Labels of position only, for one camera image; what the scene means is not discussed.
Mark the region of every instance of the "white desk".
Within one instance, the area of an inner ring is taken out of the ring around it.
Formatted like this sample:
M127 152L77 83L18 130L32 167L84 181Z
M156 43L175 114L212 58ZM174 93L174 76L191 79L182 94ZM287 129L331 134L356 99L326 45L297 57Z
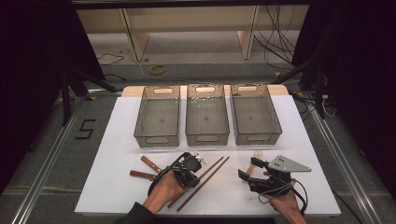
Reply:
M188 147L184 134L186 96L182 95L180 114L180 146L169 148L140 148L134 139L134 126L140 106L140 97L120 97L113 109L110 121L91 172L81 193L76 212L84 215L126 214L134 202L142 203L147 197L150 181L129 176L130 170L155 174L140 160L147 156L160 167L174 161L184 151L198 150L208 165L205 171L220 157L230 159L205 184L192 200L180 211L177 208L193 193L191 189L171 208L165 207L159 215L165 216L277 216L270 204L261 204L258 194L249 191L248 185L239 179L237 169L246 170L249 158L260 149L265 161L272 161L278 154L302 163L310 173L292 173L302 182L308 193L308 216L338 216L341 214L328 182L310 143L304 125L291 96L272 96L283 133L274 146L237 146L233 137L232 115L229 98L226 99L230 122L230 137L226 147ZM263 177L256 168L253 176ZM296 189L304 195L301 187Z

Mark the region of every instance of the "knife handle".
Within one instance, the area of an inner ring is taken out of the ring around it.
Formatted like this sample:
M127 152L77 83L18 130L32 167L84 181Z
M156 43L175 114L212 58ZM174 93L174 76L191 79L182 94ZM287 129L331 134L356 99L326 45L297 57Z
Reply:
M161 168L154 164L154 162L149 160L149 158L142 156L140 160L147 164L149 167L151 167L153 170L155 170L155 172L159 173L161 171Z
M152 180L156 177L156 175L151 175L151 174L147 174L147 173L143 173L143 172L139 172L139 171L135 171L135 170L131 170L129 175L136 176L136 177L142 177L142 178L150 179L150 180Z

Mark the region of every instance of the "plastic bin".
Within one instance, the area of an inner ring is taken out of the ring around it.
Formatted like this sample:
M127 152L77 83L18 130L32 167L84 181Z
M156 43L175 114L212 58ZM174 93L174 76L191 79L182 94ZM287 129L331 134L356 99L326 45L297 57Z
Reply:
M231 96L235 143L274 145L282 129L267 85L231 85Z
M141 147L179 145L180 87L145 87L134 137Z
M230 127L223 85L189 85L186 114L187 144L226 146L229 135Z

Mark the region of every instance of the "white table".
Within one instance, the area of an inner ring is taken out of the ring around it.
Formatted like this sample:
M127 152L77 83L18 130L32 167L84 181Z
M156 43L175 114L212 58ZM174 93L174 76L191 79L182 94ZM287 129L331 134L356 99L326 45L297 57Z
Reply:
M258 194L249 191L246 182L237 174L245 170L249 158L261 150L263 160L272 161L283 155L312 168L310 173L292 173L291 177L302 182L308 193L308 216L338 216L340 209L320 167L304 125L291 96L272 96L283 133L274 146L237 146L233 136L233 119L230 99L227 109L230 137L226 147L188 147L185 131L186 98L182 95L180 114L180 146L168 148L140 148L134 139L134 126L140 106L140 97L120 97L113 109L101 146L76 207L83 215L126 214L134 202L142 203L147 197L150 181L129 176L130 170L155 174L140 158L145 155L164 168L184 151L199 151L208 162L197 172L199 176L220 157L230 157L217 173L201 188L180 211L177 208L194 189L187 192L171 208L165 207L159 215L183 217L274 217L278 215L270 204L261 204ZM262 169L254 169L252 176L262 178ZM295 188L304 196L302 188Z

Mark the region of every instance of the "floor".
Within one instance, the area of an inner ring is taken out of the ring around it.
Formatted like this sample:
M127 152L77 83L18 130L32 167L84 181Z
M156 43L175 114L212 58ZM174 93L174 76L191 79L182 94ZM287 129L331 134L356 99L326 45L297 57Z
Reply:
M262 34L267 38L270 35L266 32ZM263 41L261 34L255 35ZM298 32L289 31L287 37L291 43L295 43ZM235 32L151 34L144 60L140 64L132 60L125 35L89 35L89 38L104 73L108 75L106 81L119 88L164 82L186 84L203 80L224 83L242 80L270 82L291 68L274 54L264 53L258 41L253 44L250 59L243 60ZM271 67L268 63L282 69ZM149 68L153 64L163 64L166 72L152 75ZM299 77L284 84L289 92L299 91ZM62 102L55 102L34 142L34 150L25 156L0 197L0 224L12 222L23 211L21 205L26 201L29 188L32 189L38 180L42 181L42 188L36 198L29 199L32 204L25 207L26 223L111 223L116 219L84 217L74 213L112 108L120 96L119 93L100 91L101 88L90 82L86 85L91 90L90 97L73 98L74 117L67 129L61 125ZM304 97L310 97L311 94L313 92L306 91ZM307 217L308 223L359 223L351 211L357 214L362 223L393 223L396 220L396 204L370 163L360 154L359 145L354 141L342 115L335 113L332 117L333 108L329 107L329 115L322 120L318 119L310 105L299 100L295 104L301 112L324 174L336 195L340 196L335 197L342 211L339 217ZM90 138L80 140L79 137L87 136L86 132L80 131L84 120L84 127L93 131ZM341 161L344 160L346 164L337 159L340 152ZM43 164L49 165L47 171L40 171ZM259 220L239 221L257 223ZM282 217L276 217L276 223L286 222Z

